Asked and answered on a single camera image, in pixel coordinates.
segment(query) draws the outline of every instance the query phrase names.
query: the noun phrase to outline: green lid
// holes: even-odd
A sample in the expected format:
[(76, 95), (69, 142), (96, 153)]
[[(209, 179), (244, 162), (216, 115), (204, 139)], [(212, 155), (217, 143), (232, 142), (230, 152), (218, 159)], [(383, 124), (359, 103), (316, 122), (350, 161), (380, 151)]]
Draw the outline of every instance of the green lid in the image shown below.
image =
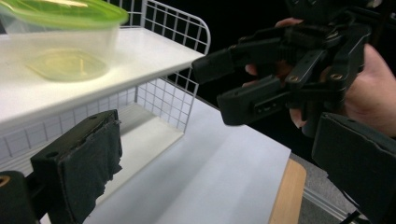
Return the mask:
[(60, 29), (100, 29), (128, 20), (128, 13), (102, 0), (0, 0), (0, 13)]

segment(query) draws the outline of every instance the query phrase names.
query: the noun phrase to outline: shelf surface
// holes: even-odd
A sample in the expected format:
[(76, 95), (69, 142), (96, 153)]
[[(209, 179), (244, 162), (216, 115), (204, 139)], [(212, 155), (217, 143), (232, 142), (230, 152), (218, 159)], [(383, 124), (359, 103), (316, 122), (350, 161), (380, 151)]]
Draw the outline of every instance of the shelf surface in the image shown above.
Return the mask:
[(121, 29), (107, 74), (80, 82), (56, 82), (26, 67), (7, 35), (0, 35), (0, 51), (0, 131), (183, 70), (203, 56), (143, 28)]

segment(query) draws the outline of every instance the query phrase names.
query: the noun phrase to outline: white table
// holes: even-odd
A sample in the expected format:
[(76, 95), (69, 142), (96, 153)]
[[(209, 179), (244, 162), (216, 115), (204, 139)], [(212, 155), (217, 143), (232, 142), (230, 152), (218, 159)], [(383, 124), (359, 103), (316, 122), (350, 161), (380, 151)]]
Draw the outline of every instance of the white table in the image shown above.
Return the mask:
[(85, 223), (267, 223), (290, 150), (196, 100), (189, 127)]

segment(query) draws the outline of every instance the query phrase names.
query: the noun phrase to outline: screw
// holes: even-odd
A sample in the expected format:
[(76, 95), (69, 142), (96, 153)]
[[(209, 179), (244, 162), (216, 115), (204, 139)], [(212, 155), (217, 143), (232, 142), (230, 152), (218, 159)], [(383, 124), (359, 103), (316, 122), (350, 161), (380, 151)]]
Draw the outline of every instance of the screw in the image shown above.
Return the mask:
[(308, 3), (313, 6), (314, 4), (317, 3), (317, 0), (308, 0)]
[(296, 82), (296, 81), (298, 81), (298, 77), (297, 76), (291, 76), (291, 77), (289, 77), (289, 81)]
[(0, 175), (0, 188), (5, 186), (10, 179), (9, 175)]
[(330, 76), (330, 78), (331, 79), (334, 79), (334, 80), (339, 80), (339, 79), (341, 79), (343, 77), (343, 75), (340, 75), (340, 74), (332, 74), (331, 76)]

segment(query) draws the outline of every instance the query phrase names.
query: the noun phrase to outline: wire grid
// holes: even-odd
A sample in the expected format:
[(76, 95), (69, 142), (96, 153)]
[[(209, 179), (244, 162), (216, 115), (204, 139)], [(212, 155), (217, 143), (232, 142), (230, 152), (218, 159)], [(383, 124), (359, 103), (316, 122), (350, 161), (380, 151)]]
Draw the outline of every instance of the wire grid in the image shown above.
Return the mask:
[[(205, 23), (199, 18), (156, 1), (120, 0), (115, 5), (129, 8), (130, 19), (122, 27), (144, 27), (204, 54), (208, 52), (210, 35)], [(0, 170), (5, 167), (9, 169), (8, 161), (28, 157), (32, 149), (53, 141), (83, 119), (99, 112), (122, 109), (132, 104), (143, 106), (185, 132), (197, 90), (198, 84), (191, 80), (189, 68), (117, 92), (26, 127), (2, 131), (0, 132)]]

